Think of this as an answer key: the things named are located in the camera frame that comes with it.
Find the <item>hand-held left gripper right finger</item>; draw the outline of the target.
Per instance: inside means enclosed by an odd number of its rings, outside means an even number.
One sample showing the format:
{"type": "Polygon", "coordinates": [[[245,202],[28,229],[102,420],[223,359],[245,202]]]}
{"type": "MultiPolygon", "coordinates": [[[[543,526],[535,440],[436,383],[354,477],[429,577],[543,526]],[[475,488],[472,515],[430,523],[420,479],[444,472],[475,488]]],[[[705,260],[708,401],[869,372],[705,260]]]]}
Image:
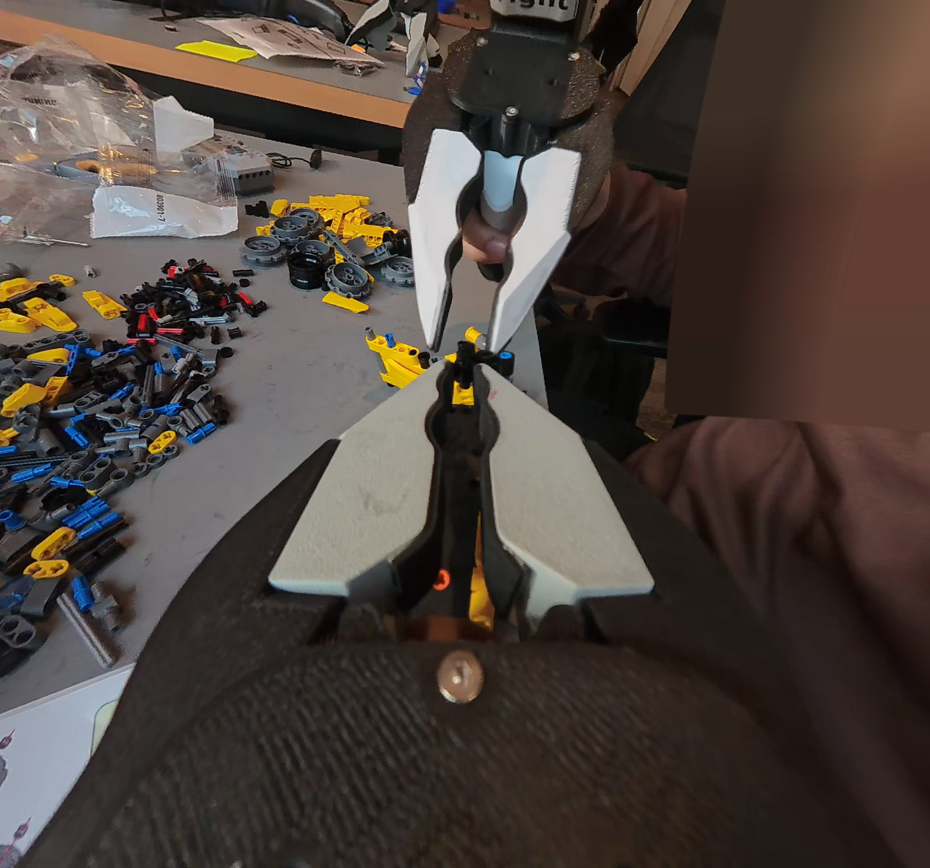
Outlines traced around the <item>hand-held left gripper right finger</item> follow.
{"type": "Polygon", "coordinates": [[[487,365],[474,374],[484,443],[485,580],[537,627],[554,606],[648,595],[655,581],[580,436],[487,365]]]}

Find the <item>yellow curved panel assembly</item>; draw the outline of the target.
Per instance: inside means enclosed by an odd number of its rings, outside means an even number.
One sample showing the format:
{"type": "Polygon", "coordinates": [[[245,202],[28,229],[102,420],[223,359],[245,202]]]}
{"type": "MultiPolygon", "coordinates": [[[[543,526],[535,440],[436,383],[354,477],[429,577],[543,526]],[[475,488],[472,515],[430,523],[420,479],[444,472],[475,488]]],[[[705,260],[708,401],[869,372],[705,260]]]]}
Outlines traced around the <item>yellow curved panel assembly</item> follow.
{"type": "Polygon", "coordinates": [[[433,363],[432,354],[399,341],[391,332],[378,334],[365,329],[366,345],[379,361],[381,380],[388,386],[403,388],[424,374],[433,363]]]}

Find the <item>person's brown sweater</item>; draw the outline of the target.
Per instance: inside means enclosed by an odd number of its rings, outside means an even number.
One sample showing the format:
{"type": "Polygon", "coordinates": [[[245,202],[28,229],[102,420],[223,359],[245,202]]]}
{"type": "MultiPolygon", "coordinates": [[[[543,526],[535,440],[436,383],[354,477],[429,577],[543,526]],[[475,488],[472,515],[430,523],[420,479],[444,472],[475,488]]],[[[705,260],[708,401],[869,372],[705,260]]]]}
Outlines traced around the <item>person's brown sweater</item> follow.
{"type": "Polygon", "coordinates": [[[928,866],[928,433],[709,417],[625,466],[727,564],[835,769],[928,866]]]}

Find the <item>yellow black brick vehicle model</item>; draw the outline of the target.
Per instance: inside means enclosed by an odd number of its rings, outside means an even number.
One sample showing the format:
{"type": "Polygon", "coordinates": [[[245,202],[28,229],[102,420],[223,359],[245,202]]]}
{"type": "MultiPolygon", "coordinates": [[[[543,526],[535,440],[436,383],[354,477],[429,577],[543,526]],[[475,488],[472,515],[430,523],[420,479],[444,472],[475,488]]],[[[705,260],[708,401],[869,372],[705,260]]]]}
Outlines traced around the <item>yellow black brick vehicle model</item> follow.
{"type": "Polygon", "coordinates": [[[442,539],[440,570],[428,607],[491,633],[495,609],[482,568],[478,416],[474,386],[463,388],[454,382],[435,421],[443,457],[442,539]]]}

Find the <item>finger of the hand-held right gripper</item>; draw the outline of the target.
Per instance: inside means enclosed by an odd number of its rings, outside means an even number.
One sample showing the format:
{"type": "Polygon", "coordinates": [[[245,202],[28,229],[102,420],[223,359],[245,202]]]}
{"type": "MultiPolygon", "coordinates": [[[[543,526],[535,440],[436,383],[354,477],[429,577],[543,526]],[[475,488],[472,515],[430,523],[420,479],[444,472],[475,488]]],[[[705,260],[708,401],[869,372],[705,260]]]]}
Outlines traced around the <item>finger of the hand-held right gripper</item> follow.
{"type": "Polygon", "coordinates": [[[419,165],[407,150],[406,191],[415,290],[430,350],[443,338],[451,304],[452,270],[460,252],[459,200],[476,179],[482,156],[465,133],[435,129],[419,165]]]}
{"type": "Polygon", "coordinates": [[[492,354],[505,349],[532,309],[570,240],[568,223],[582,154],[549,148],[524,160],[519,176],[526,213],[511,237],[486,332],[492,354]]]}

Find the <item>black connector with blue pin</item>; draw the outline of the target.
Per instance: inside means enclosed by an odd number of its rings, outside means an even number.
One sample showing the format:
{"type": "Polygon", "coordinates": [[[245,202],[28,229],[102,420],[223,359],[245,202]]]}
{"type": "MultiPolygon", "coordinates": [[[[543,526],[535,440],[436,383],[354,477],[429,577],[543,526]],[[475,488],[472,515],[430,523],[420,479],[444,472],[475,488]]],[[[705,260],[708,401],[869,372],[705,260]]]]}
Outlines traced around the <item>black connector with blue pin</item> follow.
{"type": "Polygon", "coordinates": [[[471,389],[475,370],[480,365],[491,368],[505,379],[510,379],[514,373],[515,358],[514,355],[508,351],[493,353],[479,348],[473,341],[459,341],[455,355],[454,369],[456,383],[462,390],[471,389]]]}

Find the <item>person's right hand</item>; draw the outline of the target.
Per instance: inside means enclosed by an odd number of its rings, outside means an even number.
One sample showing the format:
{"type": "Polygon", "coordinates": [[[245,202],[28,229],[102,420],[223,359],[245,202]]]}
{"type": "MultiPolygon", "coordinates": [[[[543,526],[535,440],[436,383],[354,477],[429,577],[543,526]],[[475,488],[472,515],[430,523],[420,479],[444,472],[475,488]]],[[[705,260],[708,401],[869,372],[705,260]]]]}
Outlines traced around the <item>person's right hand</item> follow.
{"type": "Polygon", "coordinates": [[[511,245],[511,236],[486,223],[478,211],[472,211],[462,227],[462,255],[477,264],[503,264],[511,245]]]}

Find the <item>pile of black red pins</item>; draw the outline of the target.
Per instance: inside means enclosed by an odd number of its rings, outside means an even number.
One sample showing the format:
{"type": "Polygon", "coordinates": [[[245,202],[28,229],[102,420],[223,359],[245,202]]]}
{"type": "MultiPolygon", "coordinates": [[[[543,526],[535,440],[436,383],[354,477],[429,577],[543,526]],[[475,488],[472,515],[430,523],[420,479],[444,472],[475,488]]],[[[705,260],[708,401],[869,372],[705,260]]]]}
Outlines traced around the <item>pile of black red pins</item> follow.
{"type": "Polygon", "coordinates": [[[216,347],[240,339],[239,319],[258,318],[269,310],[250,294],[252,275],[247,269],[242,279],[226,279],[205,260],[168,261],[158,277],[120,296],[126,339],[159,340],[169,346],[204,340],[216,347]]]}

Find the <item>grey motor block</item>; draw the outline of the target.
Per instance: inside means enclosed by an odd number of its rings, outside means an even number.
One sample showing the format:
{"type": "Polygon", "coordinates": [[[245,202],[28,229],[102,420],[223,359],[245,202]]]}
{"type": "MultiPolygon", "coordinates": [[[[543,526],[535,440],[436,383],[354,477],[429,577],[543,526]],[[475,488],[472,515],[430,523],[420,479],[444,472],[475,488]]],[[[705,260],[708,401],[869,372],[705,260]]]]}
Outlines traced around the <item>grey motor block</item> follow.
{"type": "Polygon", "coordinates": [[[254,150],[242,138],[226,132],[216,132],[211,141],[225,155],[232,169],[235,191],[240,197],[273,192],[274,167],[266,154],[254,150]]]}

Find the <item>spare hand-held gripper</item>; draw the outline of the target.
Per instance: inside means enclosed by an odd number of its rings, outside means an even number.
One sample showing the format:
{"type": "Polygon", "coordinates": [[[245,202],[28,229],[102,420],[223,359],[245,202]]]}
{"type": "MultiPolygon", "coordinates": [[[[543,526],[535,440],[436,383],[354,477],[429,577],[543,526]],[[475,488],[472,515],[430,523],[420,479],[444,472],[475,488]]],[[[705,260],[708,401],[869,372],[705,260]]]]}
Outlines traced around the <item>spare hand-held gripper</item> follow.
{"type": "Polygon", "coordinates": [[[434,29],[438,24],[438,0],[375,0],[362,14],[345,44],[388,50],[406,39],[404,74],[412,79],[425,64],[438,66],[442,58],[434,29]]]}

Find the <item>background wooden table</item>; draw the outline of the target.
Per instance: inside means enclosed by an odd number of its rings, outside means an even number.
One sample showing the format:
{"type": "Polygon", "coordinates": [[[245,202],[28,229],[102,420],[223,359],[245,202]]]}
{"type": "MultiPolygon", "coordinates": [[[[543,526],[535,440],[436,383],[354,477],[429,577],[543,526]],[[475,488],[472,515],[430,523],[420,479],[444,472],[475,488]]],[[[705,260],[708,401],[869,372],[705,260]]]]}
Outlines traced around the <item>background wooden table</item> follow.
{"type": "Polygon", "coordinates": [[[231,45],[231,38],[195,19],[168,24],[159,16],[151,7],[110,0],[1,0],[1,37],[25,45],[64,38],[117,67],[394,129],[416,99],[406,91],[401,62],[385,62],[364,77],[301,57],[227,62],[179,47],[205,40],[231,45]]]}

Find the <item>pile of blue grey brick parts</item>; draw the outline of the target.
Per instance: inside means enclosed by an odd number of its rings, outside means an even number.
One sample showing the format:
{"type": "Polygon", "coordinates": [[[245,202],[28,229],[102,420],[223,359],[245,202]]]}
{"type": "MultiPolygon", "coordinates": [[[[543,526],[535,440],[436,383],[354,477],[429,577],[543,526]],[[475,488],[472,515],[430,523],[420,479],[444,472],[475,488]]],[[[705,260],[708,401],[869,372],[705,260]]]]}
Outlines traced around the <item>pile of blue grey brick parts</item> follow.
{"type": "Polygon", "coordinates": [[[119,627],[95,583],[125,550],[115,501],[227,424],[212,379],[232,353],[82,329],[2,344],[2,676],[38,652],[63,595],[119,627]]]}

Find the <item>crumpled clear plastic bag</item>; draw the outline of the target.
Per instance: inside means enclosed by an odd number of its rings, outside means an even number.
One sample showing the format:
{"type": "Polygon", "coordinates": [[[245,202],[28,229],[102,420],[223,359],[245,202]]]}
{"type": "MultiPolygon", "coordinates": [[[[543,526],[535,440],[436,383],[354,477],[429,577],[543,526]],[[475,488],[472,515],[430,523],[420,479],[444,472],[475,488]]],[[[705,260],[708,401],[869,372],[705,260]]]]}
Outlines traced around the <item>crumpled clear plastic bag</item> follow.
{"type": "Polygon", "coordinates": [[[212,205],[236,198],[236,171],[213,119],[151,97],[62,39],[1,60],[2,163],[91,186],[134,186],[212,205]]]}
{"type": "Polygon", "coordinates": [[[2,182],[2,244],[88,248],[91,193],[85,188],[2,182]]]}

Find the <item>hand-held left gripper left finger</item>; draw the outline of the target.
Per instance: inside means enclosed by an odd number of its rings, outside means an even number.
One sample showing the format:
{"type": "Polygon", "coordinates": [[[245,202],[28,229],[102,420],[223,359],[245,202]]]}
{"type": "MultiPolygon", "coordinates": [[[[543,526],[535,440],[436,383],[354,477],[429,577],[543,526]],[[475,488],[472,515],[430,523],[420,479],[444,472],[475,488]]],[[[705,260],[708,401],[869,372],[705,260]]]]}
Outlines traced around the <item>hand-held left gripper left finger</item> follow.
{"type": "Polygon", "coordinates": [[[433,364],[338,439],[269,577],[283,593],[408,610],[441,564],[448,364],[433,364]]]}

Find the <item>yellow paper sheet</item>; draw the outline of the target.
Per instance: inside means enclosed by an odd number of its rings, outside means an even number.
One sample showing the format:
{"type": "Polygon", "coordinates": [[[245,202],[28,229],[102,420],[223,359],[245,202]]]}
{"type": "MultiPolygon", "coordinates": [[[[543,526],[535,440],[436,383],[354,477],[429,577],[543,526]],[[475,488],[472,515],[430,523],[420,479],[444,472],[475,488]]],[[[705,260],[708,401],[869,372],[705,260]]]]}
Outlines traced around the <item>yellow paper sheet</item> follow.
{"type": "Polygon", "coordinates": [[[177,51],[191,53],[211,60],[240,63],[258,57],[258,53],[251,48],[234,46],[212,40],[199,40],[184,42],[176,47],[177,51]]]}

